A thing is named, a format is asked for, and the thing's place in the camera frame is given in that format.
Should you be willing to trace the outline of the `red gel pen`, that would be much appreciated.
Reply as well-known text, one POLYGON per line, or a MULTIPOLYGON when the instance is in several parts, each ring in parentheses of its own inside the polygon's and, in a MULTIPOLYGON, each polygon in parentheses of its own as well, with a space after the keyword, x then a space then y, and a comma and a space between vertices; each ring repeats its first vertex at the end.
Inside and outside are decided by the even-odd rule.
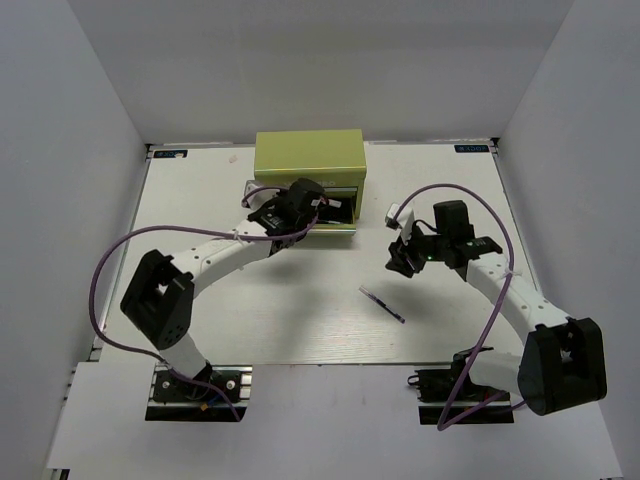
POLYGON ((323 197, 320 199, 319 207, 320 208, 340 208, 342 202, 339 200, 323 197))

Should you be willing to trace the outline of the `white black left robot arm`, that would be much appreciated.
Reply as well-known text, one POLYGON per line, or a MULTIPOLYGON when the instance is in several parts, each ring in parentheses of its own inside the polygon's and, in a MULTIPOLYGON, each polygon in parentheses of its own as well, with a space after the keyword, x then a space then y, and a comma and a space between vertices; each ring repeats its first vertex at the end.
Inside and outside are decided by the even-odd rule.
POLYGON ((327 204, 321 185, 300 178, 230 231, 177 254, 151 250, 142 257, 120 309, 178 372, 177 387, 188 398, 205 396, 212 378, 210 363, 189 334, 195 299, 227 275, 303 239, 327 204))

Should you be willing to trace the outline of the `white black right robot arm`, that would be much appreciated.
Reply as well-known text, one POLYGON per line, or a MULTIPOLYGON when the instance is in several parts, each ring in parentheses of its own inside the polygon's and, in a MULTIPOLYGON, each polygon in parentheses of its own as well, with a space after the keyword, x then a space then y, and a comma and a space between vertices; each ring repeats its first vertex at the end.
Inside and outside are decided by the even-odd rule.
POLYGON ((502 248, 479 237, 461 200, 435 204, 436 231, 424 233, 411 208, 392 204, 387 227, 398 231, 386 267, 407 278, 428 262, 441 262, 497 308, 522 342, 520 355, 491 347, 455 354, 451 384, 472 399, 486 388, 520 396, 534 413, 596 402, 607 394, 601 328, 590 318, 575 319, 514 274, 502 248))

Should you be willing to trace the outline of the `purple gel pen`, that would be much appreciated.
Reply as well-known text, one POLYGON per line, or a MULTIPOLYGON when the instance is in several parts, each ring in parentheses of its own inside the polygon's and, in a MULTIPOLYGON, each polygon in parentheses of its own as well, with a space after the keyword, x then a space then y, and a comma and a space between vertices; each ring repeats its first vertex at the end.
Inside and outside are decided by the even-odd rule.
POLYGON ((373 301, 376 305, 378 305, 381 309, 391 315, 394 319, 396 319, 399 323, 404 324, 406 319, 400 315, 396 310, 392 309, 387 303, 385 303, 381 298, 373 294, 371 291, 366 289, 364 286, 359 287, 359 291, 365 295, 368 299, 373 301))

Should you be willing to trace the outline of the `green metal tool chest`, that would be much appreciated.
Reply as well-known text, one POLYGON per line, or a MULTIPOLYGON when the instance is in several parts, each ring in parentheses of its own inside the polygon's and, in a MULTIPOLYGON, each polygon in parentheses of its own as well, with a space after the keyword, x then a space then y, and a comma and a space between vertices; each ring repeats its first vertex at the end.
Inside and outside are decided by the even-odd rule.
POLYGON ((265 186, 288 187, 308 178, 328 187, 357 187, 356 221, 361 212, 367 164, 362 132, 315 130, 259 132, 254 178, 265 186))

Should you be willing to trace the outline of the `right blue table label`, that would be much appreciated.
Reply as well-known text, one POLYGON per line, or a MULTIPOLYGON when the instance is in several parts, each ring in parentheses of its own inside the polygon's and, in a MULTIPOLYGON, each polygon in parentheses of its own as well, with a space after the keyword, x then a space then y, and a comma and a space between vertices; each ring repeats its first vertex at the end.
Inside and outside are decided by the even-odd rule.
POLYGON ((488 145, 477 144, 455 144, 454 150, 456 153, 489 153, 490 148, 488 145))

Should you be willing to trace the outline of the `blue table label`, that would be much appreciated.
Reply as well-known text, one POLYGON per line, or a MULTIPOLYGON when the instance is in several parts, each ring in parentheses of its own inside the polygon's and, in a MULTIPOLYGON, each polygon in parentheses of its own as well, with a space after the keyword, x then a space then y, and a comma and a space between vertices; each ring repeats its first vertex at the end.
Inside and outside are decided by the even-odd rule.
POLYGON ((154 159, 176 159, 176 158, 186 158, 187 156, 188 156, 187 149, 155 150, 153 152, 154 159))
POLYGON ((456 153, 489 153, 490 148, 488 145, 477 144, 455 144, 454 150, 456 153))

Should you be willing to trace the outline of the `left blue table label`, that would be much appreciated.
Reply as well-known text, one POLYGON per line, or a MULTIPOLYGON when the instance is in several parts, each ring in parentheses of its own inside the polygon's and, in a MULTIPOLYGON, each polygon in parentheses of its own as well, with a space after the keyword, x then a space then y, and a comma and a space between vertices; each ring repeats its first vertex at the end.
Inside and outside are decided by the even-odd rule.
POLYGON ((188 156, 187 149, 155 150, 153 152, 154 159, 176 159, 176 158, 186 158, 187 156, 188 156))

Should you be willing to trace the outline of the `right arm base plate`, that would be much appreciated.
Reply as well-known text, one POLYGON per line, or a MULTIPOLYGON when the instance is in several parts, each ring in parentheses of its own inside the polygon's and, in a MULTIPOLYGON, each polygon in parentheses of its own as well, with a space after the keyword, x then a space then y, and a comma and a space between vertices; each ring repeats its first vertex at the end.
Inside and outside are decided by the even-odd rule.
MULTIPOLYGON (((418 369, 407 378, 407 385, 417 393, 421 425, 435 426, 438 423, 456 379, 453 369, 445 366, 418 369)), ((466 380, 450 408, 447 419, 471 410, 497 393, 498 391, 491 387, 477 386, 466 380)), ((514 414, 511 406, 510 395, 504 394, 495 402, 460 420, 459 424, 513 424, 514 414)))

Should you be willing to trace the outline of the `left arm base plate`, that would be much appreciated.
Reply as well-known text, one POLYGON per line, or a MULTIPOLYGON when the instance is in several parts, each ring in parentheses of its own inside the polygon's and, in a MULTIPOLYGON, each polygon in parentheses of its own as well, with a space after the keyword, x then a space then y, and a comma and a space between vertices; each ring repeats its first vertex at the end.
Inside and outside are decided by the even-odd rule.
POLYGON ((220 389, 235 409, 215 390, 188 385, 166 367, 156 367, 151 380, 145 420, 151 422, 235 423, 248 407, 251 366, 217 366, 209 382, 220 389))

